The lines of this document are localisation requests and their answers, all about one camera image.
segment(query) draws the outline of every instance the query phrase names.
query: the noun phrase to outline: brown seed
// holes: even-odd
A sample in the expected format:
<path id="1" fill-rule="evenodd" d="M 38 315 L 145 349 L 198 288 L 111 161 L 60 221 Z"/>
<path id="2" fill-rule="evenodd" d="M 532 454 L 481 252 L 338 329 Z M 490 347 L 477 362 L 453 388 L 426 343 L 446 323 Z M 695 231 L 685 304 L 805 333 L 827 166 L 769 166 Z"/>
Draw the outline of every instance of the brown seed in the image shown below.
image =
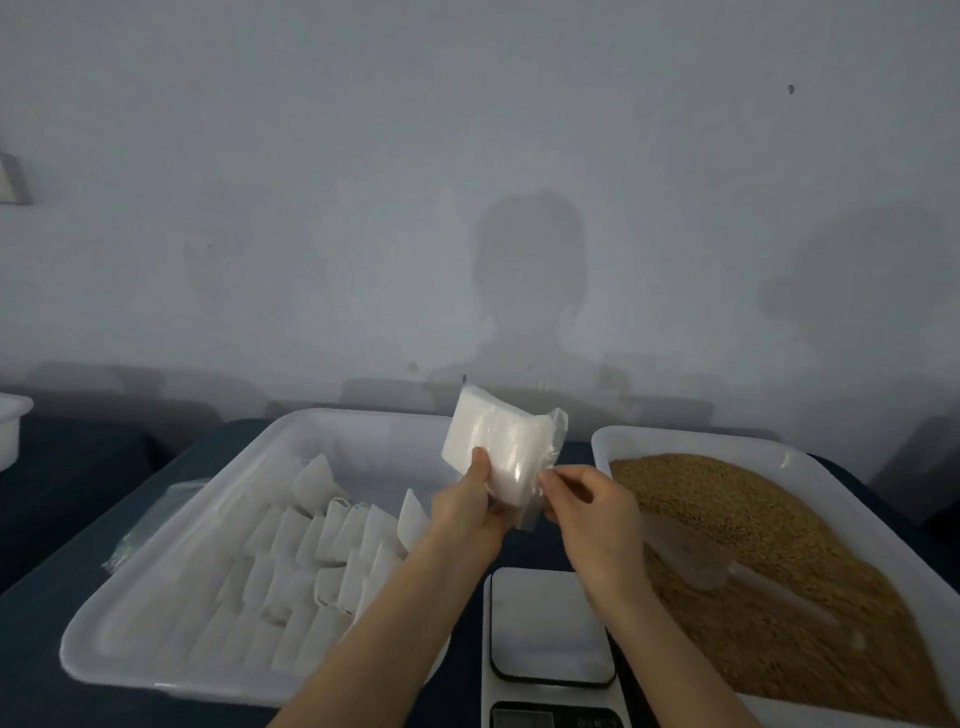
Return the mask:
<path id="1" fill-rule="evenodd" d="M 656 554 L 647 572 L 666 608 L 738 692 L 927 725 L 958 725 L 917 625 L 886 577 L 855 558 L 801 500 L 713 458 L 666 454 L 611 463 L 640 508 L 730 548 L 738 561 L 830 609 L 865 653 L 730 584 L 696 592 Z"/>

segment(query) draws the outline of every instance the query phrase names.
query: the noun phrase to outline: right hand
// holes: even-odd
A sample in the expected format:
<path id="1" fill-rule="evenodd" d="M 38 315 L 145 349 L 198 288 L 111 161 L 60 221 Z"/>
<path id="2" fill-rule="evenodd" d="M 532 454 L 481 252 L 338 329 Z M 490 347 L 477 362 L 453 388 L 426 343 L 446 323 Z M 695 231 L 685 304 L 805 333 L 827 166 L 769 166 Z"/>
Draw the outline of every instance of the right hand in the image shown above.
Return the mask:
<path id="1" fill-rule="evenodd" d="M 546 516 L 560 526 L 566 556 L 594 609 L 649 595 L 640 510 L 634 495 L 589 465 L 540 474 Z"/>

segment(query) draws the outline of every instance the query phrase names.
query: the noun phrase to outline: dark table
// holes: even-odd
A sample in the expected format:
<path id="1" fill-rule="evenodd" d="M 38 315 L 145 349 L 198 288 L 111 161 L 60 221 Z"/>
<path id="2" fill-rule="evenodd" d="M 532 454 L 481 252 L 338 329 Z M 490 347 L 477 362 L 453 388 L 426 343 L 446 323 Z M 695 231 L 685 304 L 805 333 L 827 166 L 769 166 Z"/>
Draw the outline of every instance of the dark table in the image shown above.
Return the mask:
<path id="1" fill-rule="evenodd" d="M 51 556 L 27 578 L 0 596 L 0 707 L 4 726 L 262 726 L 274 711 L 265 708 L 202 703 L 160 692 L 84 685 L 60 667 L 60 636 L 76 611 L 107 579 L 100 565 L 117 540 L 167 488 L 183 480 L 220 471 L 267 426 L 266 420 L 224 425 L 188 449 L 103 517 Z M 562 462 L 592 462 L 586 443 L 564 447 Z M 828 464 L 841 482 L 898 532 L 956 589 L 956 570 L 936 545 L 876 500 L 855 478 Z M 560 532 L 541 520 L 536 533 L 512 532 L 491 570 L 501 566 L 569 570 Z M 420 693 L 408 720 L 411 726 L 475 726 L 480 715 L 481 591 L 478 588 L 450 639 L 441 668 Z M 615 656 L 635 728 L 655 725 L 636 681 L 622 657 Z"/>
<path id="2" fill-rule="evenodd" d="M 24 417 L 0 473 L 0 593 L 167 460 L 139 425 Z"/>

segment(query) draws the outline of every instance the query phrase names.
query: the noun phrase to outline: white tissue packet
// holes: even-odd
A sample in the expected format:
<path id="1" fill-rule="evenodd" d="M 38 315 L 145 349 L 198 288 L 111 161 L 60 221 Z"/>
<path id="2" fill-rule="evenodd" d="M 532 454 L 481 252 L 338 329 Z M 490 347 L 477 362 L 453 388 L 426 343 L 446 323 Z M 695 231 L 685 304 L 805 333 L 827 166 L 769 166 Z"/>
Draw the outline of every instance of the white tissue packet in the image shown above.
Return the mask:
<path id="1" fill-rule="evenodd" d="M 537 473 L 557 462 L 566 425 L 562 409 L 531 415 L 468 384 L 460 391 L 446 432 L 443 459 L 464 474 L 473 449 L 486 449 L 492 467 L 487 489 L 520 509 L 519 526 L 532 529 L 540 512 Z"/>

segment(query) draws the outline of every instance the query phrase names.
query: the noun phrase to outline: white plastic tray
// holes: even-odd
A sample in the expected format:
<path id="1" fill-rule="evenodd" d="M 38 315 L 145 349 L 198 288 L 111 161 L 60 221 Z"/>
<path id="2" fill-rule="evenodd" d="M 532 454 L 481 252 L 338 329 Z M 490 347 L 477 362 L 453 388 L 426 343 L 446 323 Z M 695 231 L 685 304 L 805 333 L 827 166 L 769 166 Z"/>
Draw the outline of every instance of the white plastic tray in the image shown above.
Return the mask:
<path id="1" fill-rule="evenodd" d="M 185 594 L 181 586 L 184 570 L 197 568 L 192 556 L 220 533 L 223 515 L 239 498 L 291 458 L 310 459 L 322 452 L 354 502 L 376 503 L 394 516 L 408 488 L 429 504 L 433 493 L 457 478 L 440 457 L 449 423 L 447 417 L 431 415 L 332 409 L 302 410 L 277 420 L 84 604 L 60 643 L 64 669 L 88 683 L 282 705 L 301 677 L 239 662 L 202 667 L 183 659 L 157 659 L 156 645 L 169 641 L 171 625 L 182 621 L 187 601 L 197 591 Z M 431 676 L 445 652 L 446 645 Z"/>
<path id="2" fill-rule="evenodd" d="M 607 475 L 614 460 L 685 452 L 747 468 L 800 498 L 857 558 L 886 574 L 900 592 L 920 627 L 949 706 L 960 715 L 960 595 L 812 457 L 767 440 L 650 427 L 604 427 L 593 434 L 590 443 L 597 468 Z M 741 697 L 768 728 L 907 725 L 750 695 Z"/>

